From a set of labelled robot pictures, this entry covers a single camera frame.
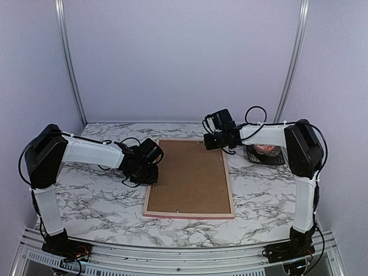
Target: metal frame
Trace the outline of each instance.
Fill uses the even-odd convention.
[[[299,61],[301,48],[303,45],[304,35],[305,35],[305,27],[308,19],[308,11],[309,11],[309,0],[302,0],[300,6],[300,14],[299,14],[299,22],[297,27],[297,34],[295,37],[294,48],[292,53],[292,58],[290,60],[289,69],[287,71],[287,76],[285,79],[285,84],[283,85],[283,90],[280,98],[280,102],[278,104],[276,114],[273,122],[280,122],[282,115],[286,108],[286,103],[288,101],[290,91],[292,89],[293,79],[295,75],[295,70],[297,67],[297,63]]]
[[[334,276],[344,276],[342,262],[335,239],[331,231],[324,232],[329,264]],[[264,246],[270,243],[250,244],[222,248],[160,248],[125,246],[120,244],[86,241],[93,245],[91,258],[82,262],[82,275],[207,275],[233,276],[247,275],[257,271],[262,275],[265,267],[280,266],[303,258],[269,264],[262,256]],[[316,254],[321,253],[322,239],[319,234],[313,236]],[[60,268],[59,256],[45,253],[41,250],[43,238],[35,229],[26,228],[21,245],[11,269],[11,276],[23,275],[27,260],[33,260],[65,271],[78,271],[76,264]]]
[[[71,89],[73,92],[76,109],[78,111],[79,119],[83,127],[85,127],[87,125],[87,117],[86,117],[85,110],[83,108],[82,98],[81,98],[81,94],[78,89],[78,84],[76,82],[75,72],[74,72],[72,58],[70,54],[67,25],[66,25],[65,15],[64,15],[64,1],[55,0],[55,8],[56,8],[57,24],[59,26],[60,38],[62,41],[64,59],[65,59],[65,63],[66,63],[66,67],[67,67],[67,71],[69,75],[69,81],[70,81]]]

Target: white backdrop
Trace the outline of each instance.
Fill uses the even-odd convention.
[[[89,122],[200,121],[254,104],[275,113],[300,1],[65,0]],[[253,120],[260,120],[254,115]]]

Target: robotic arm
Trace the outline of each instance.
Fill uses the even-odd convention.
[[[209,128],[209,133],[204,135],[207,150],[254,144],[277,145],[286,149],[296,183],[295,219],[290,241],[267,246],[265,256],[273,263],[314,253],[312,235],[316,230],[314,213],[319,201],[318,176],[323,149],[311,124],[300,120],[291,124],[236,126],[227,109],[206,116],[204,122],[215,128],[215,131]]]
[[[133,183],[156,183],[157,164],[163,157],[161,148],[151,139],[139,146],[127,147],[111,141],[95,141],[61,132],[57,125],[48,125],[24,150],[32,191],[33,205],[42,219],[40,227],[46,230],[43,250],[68,257],[78,248],[90,251],[90,244],[68,239],[60,218],[55,196],[55,183],[67,162],[98,164],[122,171],[125,180]]]

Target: frame backing board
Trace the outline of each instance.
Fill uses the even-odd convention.
[[[165,156],[159,179],[149,186],[143,216],[176,219],[234,219],[229,172],[223,152],[202,140],[159,139]]]

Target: marble tabletop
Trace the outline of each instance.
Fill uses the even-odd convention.
[[[133,136],[143,141],[203,138],[203,134],[200,124],[89,124],[82,136],[113,141]],[[124,186],[120,171],[67,163],[56,184],[64,226],[74,237],[149,247],[226,247],[288,238],[296,200],[290,170],[286,165],[250,163],[244,149],[236,151],[227,156],[234,220],[143,217],[146,186]]]

